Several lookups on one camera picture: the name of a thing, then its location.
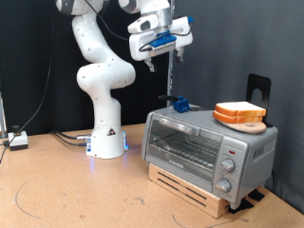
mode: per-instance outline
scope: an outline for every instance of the control knob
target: control knob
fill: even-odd
[[[234,171],[235,163],[232,160],[224,160],[221,163],[221,166],[228,171],[228,173]]]
[[[229,192],[231,189],[231,184],[228,180],[222,179],[218,182],[217,188],[223,192]]]

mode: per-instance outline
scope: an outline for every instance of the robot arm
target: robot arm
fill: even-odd
[[[191,17],[172,20],[170,4],[167,0],[119,0],[123,10],[140,12],[142,17],[128,27],[132,58],[144,60],[150,71],[156,71],[151,57],[170,50],[178,51],[178,62],[182,62],[184,47],[193,41]]]
[[[90,0],[96,11],[101,11],[104,0]],[[95,124],[86,153],[103,159],[112,159],[124,153],[124,133],[121,128],[121,105],[113,99],[110,90],[133,84],[135,70],[122,60],[106,43],[96,23],[96,12],[85,0],[57,0],[58,10],[76,15],[73,32],[84,57],[91,65],[83,66],[77,74],[79,87],[91,98]]]

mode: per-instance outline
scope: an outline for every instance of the table surface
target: table surface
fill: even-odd
[[[1,227],[304,227],[304,217],[265,188],[254,208],[214,219],[148,179],[144,124],[123,126],[129,150],[113,160],[53,135],[28,137],[0,165]],[[89,130],[69,135],[90,133]]]

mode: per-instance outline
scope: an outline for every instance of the wire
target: wire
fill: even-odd
[[[34,119],[34,117],[37,115],[37,113],[39,112],[44,99],[46,97],[46,93],[47,93],[47,89],[48,89],[48,82],[49,82],[49,75],[50,75],[50,69],[51,69],[51,63],[52,63],[52,59],[53,59],[53,45],[54,45],[54,18],[52,17],[51,19],[51,46],[50,46],[50,59],[49,59],[49,66],[48,66],[48,73],[47,73],[47,83],[46,83],[46,87],[45,87],[45,91],[44,91],[44,95],[41,99],[41,102],[37,108],[37,111],[32,115],[32,117],[26,122],[26,124],[24,124],[20,130],[17,132],[17,134],[19,134],[28,124],[29,122],[31,122],[32,119]],[[1,160],[0,160],[0,164],[3,160],[3,156],[7,150],[7,148],[10,146],[11,142],[13,142],[13,140],[16,138],[16,135],[13,136],[12,140],[9,142],[9,144],[5,147],[5,149],[2,152],[2,156],[1,156]]]
[[[70,140],[77,140],[77,137],[74,137],[74,136],[68,136],[68,135],[65,135],[64,133],[61,133],[60,131],[56,130],[56,129],[53,129],[52,130],[54,133],[57,133],[67,139],[70,139]]]
[[[122,37],[122,36],[120,36],[120,35],[115,34],[113,31],[111,31],[110,28],[108,27],[108,25],[106,24],[104,18],[103,18],[103,17],[102,17],[102,16],[101,16],[93,7],[92,7],[92,5],[90,5],[88,2],[87,2],[87,4],[93,9],[94,12],[96,12],[97,16],[103,21],[103,23],[104,23],[106,29],[107,29],[112,35],[114,35],[114,36],[116,36],[116,37],[118,37],[118,38],[120,38],[120,39],[122,39],[122,40],[125,40],[125,41],[129,42],[129,39],[126,39],[126,38],[124,38],[124,37]]]
[[[158,36],[157,38],[155,38],[154,40],[152,40],[152,41],[146,43],[145,45],[143,45],[140,48],[140,52],[151,50],[150,48],[143,50],[143,48],[146,47],[147,45],[149,45],[150,43],[152,43],[152,42],[154,42],[154,41],[162,38],[165,35],[187,36],[187,35],[189,35],[191,33],[191,30],[192,30],[192,23],[190,23],[190,30],[189,30],[189,32],[187,34],[177,34],[177,33],[165,33],[165,34],[162,34],[162,35]]]
[[[55,132],[51,132],[51,133],[53,133],[55,136],[57,136],[59,139],[61,139],[65,143],[68,143],[68,144],[71,144],[71,145],[77,145],[77,146],[86,146],[86,143],[76,144],[76,143],[68,142],[65,139],[61,138],[59,135],[57,135]]]

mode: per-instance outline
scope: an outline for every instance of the bread slice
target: bread slice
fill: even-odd
[[[265,108],[261,108],[247,102],[218,103],[216,105],[216,111],[220,114],[232,117],[252,117],[266,115]]]
[[[217,119],[218,121],[228,123],[228,124],[242,124],[242,123],[248,123],[248,122],[261,122],[262,118],[261,116],[226,116],[221,113],[218,113],[217,111],[213,111],[213,117]]]

